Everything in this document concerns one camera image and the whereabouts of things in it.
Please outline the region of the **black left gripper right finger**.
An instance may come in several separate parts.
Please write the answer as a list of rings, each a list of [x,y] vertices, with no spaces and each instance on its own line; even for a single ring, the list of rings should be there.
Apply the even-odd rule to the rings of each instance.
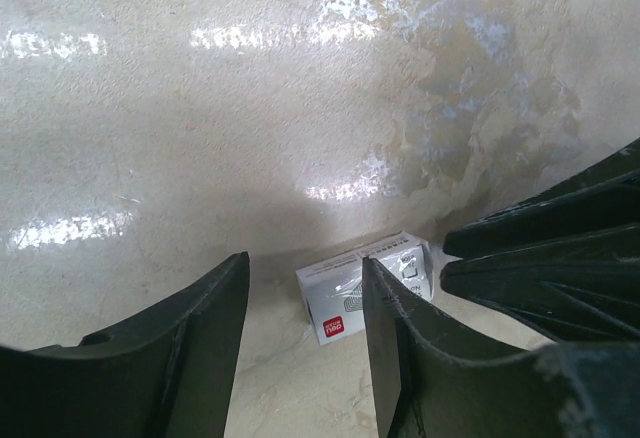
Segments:
[[[380,436],[638,436],[638,344],[521,350],[418,297],[375,259],[362,274]]]

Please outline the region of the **grey staple box sleeve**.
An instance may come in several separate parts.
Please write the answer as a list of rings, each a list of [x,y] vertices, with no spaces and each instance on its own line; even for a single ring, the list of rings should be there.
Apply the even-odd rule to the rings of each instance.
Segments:
[[[296,271],[318,342],[326,345],[362,331],[362,260],[378,260],[412,293],[430,301],[434,272],[426,241],[407,232],[309,265]]]

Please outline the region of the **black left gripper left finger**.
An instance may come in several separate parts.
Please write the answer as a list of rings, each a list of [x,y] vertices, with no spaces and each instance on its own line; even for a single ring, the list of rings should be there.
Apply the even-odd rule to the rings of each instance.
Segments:
[[[3,347],[2,436],[223,436],[249,286],[237,253],[74,347]]]

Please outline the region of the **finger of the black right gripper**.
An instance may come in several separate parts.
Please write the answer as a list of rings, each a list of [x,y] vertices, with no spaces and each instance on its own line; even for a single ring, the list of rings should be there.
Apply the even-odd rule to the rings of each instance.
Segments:
[[[447,233],[443,251],[475,258],[639,222],[639,142],[548,190]]]
[[[622,260],[458,260],[442,289],[557,342],[638,342],[639,263]]]

